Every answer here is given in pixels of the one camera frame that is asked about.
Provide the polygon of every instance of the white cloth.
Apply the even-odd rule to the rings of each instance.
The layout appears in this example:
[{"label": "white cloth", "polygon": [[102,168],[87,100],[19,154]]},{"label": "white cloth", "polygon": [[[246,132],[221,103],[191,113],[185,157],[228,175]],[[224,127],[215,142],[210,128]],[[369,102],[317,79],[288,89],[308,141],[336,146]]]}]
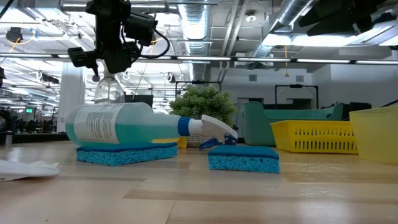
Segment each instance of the white cloth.
[{"label": "white cloth", "polygon": [[52,177],[60,173],[58,162],[46,164],[37,161],[30,164],[0,160],[0,181],[15,180],[24,177]]}]

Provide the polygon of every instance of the green plant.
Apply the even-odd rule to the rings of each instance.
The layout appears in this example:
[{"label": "green plant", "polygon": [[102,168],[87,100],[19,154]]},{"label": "green plant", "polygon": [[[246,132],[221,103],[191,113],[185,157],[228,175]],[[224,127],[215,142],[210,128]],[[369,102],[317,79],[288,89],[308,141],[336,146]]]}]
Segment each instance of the green plant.
[{"label": "green plant", "polygon": [[229,99],[229,93],[220,93],[213,86],[198,88],[188,86],[187,92],[175,101],[170,102],[172,114],[200,119],[203,114],[212,116],[232,126],[231,115],[236,108]]}]

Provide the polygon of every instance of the potted plant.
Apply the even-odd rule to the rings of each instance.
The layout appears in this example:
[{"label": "potted plant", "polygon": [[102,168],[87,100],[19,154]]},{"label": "potted plant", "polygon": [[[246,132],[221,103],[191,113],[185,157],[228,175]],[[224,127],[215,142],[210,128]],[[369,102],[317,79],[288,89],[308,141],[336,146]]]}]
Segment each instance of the potted plant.
[{"label": "potted plant", "polygon": [[[201,119],[201,116],[205,114],[231,127],[233,126],[232,115],[236,113],[236,108],[229,99],[229,93],[220,93],[213,86],[204,86],[203,88],[188,86],[187,92],[182,97],[170,102],[170,107],[173,109],[171,114],[195,119]],[[208,136],[190,136],[188,145],[197,147],[208,139]]]}]

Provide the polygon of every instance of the transparent bottle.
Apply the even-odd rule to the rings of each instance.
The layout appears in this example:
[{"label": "transparent bottle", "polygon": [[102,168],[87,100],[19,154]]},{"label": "transparent bottle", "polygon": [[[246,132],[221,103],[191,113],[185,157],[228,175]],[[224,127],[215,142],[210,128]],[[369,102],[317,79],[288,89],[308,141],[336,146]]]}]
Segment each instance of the transparent bottle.
[{"label": "transparent bottle", "polygon": [[108,72],[104,63],[104,78],[98,83],[95,90],[94,104],[124,103],[124,92],[115,74]]}]

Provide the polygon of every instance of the yellow basket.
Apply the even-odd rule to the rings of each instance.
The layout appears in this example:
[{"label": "yellow basket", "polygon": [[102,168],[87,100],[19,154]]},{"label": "yellow basket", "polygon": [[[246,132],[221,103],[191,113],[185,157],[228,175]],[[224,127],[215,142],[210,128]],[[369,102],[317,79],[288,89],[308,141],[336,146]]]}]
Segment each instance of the yellow basket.
[{"label": "yellow basket", "polygon": [[360,158],[398,164],[398,106],[355,111],[349,116]]},{"label": "yellow basket", "polygon": [[348,121],[281,121],[272,123],[278,149],[290,152],[357,154]]}]

